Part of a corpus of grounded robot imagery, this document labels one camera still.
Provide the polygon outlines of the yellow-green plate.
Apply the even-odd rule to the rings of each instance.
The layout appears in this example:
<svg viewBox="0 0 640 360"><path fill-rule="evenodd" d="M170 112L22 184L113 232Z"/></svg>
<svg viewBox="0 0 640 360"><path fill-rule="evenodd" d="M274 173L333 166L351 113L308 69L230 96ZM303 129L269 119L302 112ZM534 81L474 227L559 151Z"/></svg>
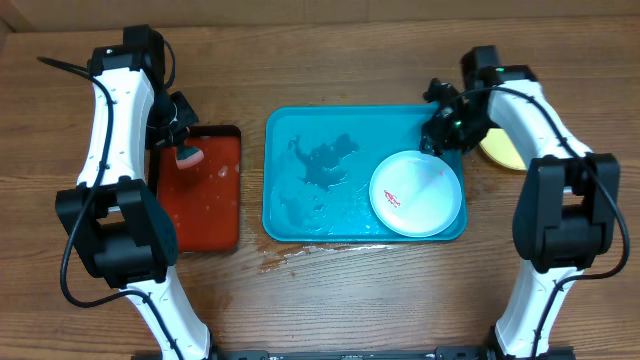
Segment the yellow-green plate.
<svg viewBox="0 0 640 360"><path fill-rule="evenodd" d="M492 161L502 167L516 171L526 170L522 158L503 129L490 129L480 142L480 148Z"/></svg>

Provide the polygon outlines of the orange green scrub sponge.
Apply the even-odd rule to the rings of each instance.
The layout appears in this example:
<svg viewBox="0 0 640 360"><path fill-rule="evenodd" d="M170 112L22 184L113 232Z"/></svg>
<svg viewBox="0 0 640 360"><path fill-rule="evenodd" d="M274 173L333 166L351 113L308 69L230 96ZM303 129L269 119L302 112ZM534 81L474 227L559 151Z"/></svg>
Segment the orange green scrub sponge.
<svg viewBox="0 0 640 360"><path fill-rule="evenodd" d="M176 165L178 169L187 169L197 165L204 158L204 153L197 147L184 144L176 147Z"/></svg>

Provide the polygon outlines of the light blue plate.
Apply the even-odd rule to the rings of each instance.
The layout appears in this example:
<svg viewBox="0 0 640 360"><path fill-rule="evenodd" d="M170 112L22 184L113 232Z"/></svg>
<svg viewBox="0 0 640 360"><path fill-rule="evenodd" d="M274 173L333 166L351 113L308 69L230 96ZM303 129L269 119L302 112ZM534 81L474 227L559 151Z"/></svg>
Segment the light blue plate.
<svg viewBox="0 0 640 360"><path fill-rule="evenodd" d="M375 169L369 199L376 216L393 232L429 237L454 223L462 207L462 189L445 161L420 151L402 151Z"/></svg>

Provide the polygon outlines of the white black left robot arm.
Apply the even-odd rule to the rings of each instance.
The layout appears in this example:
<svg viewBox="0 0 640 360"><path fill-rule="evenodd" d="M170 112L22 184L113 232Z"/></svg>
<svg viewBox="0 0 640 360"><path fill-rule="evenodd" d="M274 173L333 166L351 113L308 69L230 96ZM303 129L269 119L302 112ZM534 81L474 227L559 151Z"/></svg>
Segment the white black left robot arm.
<svg viewBox="0 0 640 360"><path fill-rule="evenodd" d="M56 195L68 235L59 286L66 300L93 308L128 299L154 335L163 359L212 359L209 328L179 281L172 221L145 179L147 151L184 142L197 117L181 93L169 93L175 70L165 40L94 50L87 65L45 64L89 80L95 111L88 154L76 185Z"/></svg>

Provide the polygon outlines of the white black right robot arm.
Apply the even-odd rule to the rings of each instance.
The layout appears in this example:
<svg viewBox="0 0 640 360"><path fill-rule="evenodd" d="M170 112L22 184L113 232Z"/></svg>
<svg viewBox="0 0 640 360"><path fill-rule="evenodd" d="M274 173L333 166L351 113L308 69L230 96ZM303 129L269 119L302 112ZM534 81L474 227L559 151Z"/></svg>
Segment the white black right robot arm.
<svg viewBox="0 0 640 360"><path fill-rule="evenodd" d="M562 123L525 65L467 70L465 89L437 78L423 98L438 108L422 127L420 149L467 152L491 128L504 130L527 174L512 237L521 265L507 308L493 328L497 359L571 359L549 336L574 283L606 279L629 259L630 239L617 206L620 166L596 154Z"/></svg>

